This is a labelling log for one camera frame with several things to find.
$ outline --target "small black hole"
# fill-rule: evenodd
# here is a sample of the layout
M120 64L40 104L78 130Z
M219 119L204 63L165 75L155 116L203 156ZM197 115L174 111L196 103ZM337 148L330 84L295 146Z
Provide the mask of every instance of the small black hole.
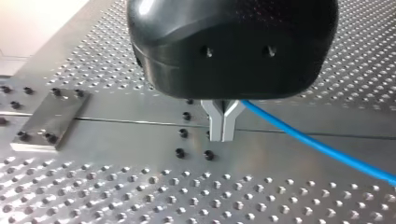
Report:
M271 46L265 46L262 48L262 56L266 58L273 58L276 55L276 48Z
M206 58L211 58L213 57L213 49L211 49L208 46L202 46L200 49L201 55L203 55Z

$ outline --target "blue cable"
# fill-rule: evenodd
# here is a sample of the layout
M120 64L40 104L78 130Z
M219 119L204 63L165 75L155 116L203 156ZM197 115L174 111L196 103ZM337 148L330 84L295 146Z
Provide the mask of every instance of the blue cable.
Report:
M359 161L353 157L348 156L347 154L344 154L340 151L337 151L336 149L329 147L318 140L309 137L308 135L301 133L300 131L290 127L288 124L283 122L280 119L277 119L276 117L272 116L271 114L268 114L267 112L263 111L261 108L258 106L254 105L248 100L243 100L241 101L242 104L247 107L249 110L251 110L253 113L256 115L260 116L261 118L267 120L277 128L283 130L285 133L288 133L289 135L293 136L294 138L300 140L301 142L317 149L318 151L332 157L333 159L336 159L346 165L349 165L363 173L366 173L367 175L370 175L372 177L375 177L377 179L382 179L385 181L388 181L392 186L396 186L396 175L387 173L385 171L382 171L370 164L367 164L363 161Z

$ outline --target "black robot housing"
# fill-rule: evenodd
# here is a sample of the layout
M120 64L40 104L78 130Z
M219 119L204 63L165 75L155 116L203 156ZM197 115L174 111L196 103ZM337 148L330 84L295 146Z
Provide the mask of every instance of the black robot housing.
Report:
M275 99L318 77L336 0L129 0L134 53L177 98Z

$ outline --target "black screw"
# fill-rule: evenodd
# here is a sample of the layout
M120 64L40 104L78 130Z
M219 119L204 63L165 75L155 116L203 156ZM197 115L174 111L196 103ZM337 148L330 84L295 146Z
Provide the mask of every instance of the black screw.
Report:
M0 118L0 125L6 125L8 123L8 120L5 118Z
M46 133L44 136L47 138L47 142L55 144L58 141L58 137L53 133Z
M183 113L183 119L186 121L191 120L191 114L189 112L184 112Z
M76 96L77 97L84 97L84 91L82 91L82 90L75 90L75 93L76 93Z
M30 88L30 87L25 87L25 88L23 88L23 91L24 91L26 94L28 94L28 95L33 94L33 90L32 90L32 88Z
M215 154L211 150L205 151L204 156L207 161L213 161L215 159Z
M8 86L1 86L0 89L2 90L3 93L10 93L11 88Z
M188 105L192 105L192 104L194 104L194 100L188 99L188 100L186 100L186 103L187 103Z
M13 109L19 109L19 108L21 108L21 104L18 103L17 101L12 101L10 104L11 104L11 107L12 107Z
M189 136L189 132L185 129L180 129L178 131L178 134L180 134L180 137L182 138L187 138Z
M54 96L61 96L62 94L61 90L59 90L58 88L52 88L51 91Z
M30 135L27 132L18 132L17 136L20 138L22 142L29 141Z
M183 159L186 156L186 153L184 152L183 148L177 148L176 149L176 157L179 159Z

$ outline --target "perforated metal plate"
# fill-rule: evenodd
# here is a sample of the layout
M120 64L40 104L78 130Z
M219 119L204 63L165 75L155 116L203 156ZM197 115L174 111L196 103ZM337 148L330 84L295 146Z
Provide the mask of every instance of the perforated metal plate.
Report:
M4 139L11 139L26 120L8 119L7 128L0 128ZM177 130L77 121L69 136L74 141L65 142L58 155L41 153L33 158L12 152L2 141L1 222L390 224L396 220L396 188L284 134L238 132L233 144L215 144L207 141L205 130L189 128L190 137L183 141ZM394 140L319 139L396 172ZM175 156L176 147L186 151L184 160ZM204 159L207 149L217 155L214 161Z
M396 222L394 187L318 154L248 111L237 120L233 142L209 143L199 104L151 90L135 66L123 6L120 0L89 2L7 82L12 92L0 94L1 113L13 115L0 126L0 222ZM393 102L363 98L371 93L380 100L387 91L393 99L386 79L394 75L395 6L387 0L340 1L338 37L317 84L305 97L262 104L317 139L394 174ZM26 86L35 93L25 94ZM9 143L27 120L23 116L53 87L86 89L92 97L58 153L13 152ZM13 109L12 101L22 107ZM184 112L191 121L182 118ZM180 138L181 128L187 139ZM176 148L185 150L184 160ZM216 159L205 160L205 150Z

